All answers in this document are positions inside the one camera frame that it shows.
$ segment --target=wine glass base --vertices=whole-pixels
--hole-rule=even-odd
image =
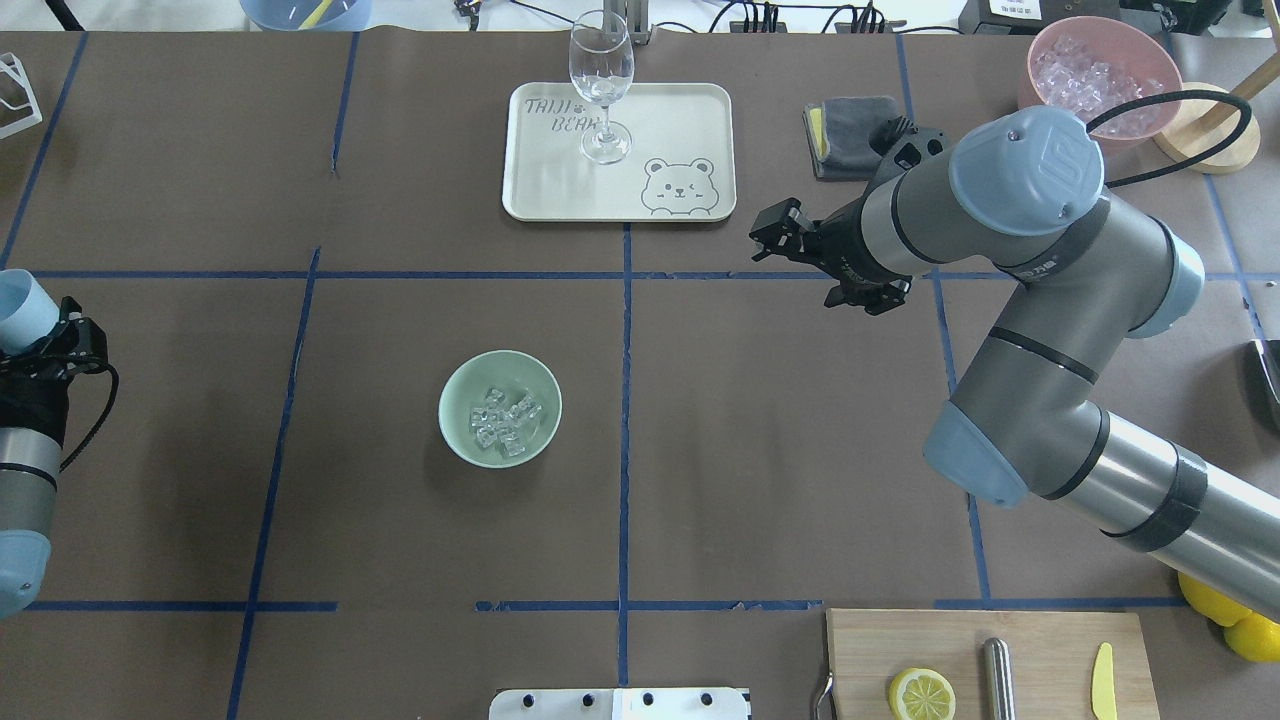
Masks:
[[[582,133],[582,155],[600,165],[612,165],[626,159],[631,152],[631,131],[616,122],[609,122],[609,131],[613,133],[613,142],[603,142],[599,128]]]

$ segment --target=gray cloth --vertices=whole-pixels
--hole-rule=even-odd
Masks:
[[[822,102],[823,133],[827,155],[818,156],[809,110],[819,105],[805,105],[805,137],[813,174],[827,181],[864,181],[876,174],[881,156],[867,142],[872,131],[887,120],[897,118],[897,100],[886,95],[870,97],[832,97]]]

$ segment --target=bear face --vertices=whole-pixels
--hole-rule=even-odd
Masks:
[[[710,215],[710,209],[719,202],[719,192],[712,182],[714,167],[710,160],[699,158],[687,165],[668,164],[662,158],[654,158],[644,164],[649,182],[644,186],[640,201],[654,215]]]

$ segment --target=yellow utensil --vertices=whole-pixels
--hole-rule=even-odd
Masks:
[[[1111,643],[1098,646],[1098,656],[1093,660],[1093,689],[1089,697],[1093,703],[1093,714],[1098,716],[1098,720],[1117,720]]]
[[[311,10],[311,14],[307,15],[307,19],[302,20],[302,24],[298,26],[298,29],[311,29],[316,27],[316,24],[320,22],[320,18],[324,17],[325,10],[329,9],[329,5],[333,5],[333,0],[320,0],[320,4],[316,5],[316,9]]]

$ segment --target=cutting board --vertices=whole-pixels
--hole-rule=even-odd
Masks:
[[[982,643],[1009,643],[1019,719],[1094,720],[1089,680],[1098,644],[1115,648],[1120,720],[1158,720],[1142,625],[1132,612],[828,610],[827,647],[836,717],[893,717],[888,684],[906,667],[932,667],[956,692],[956,720],[986,720]]]

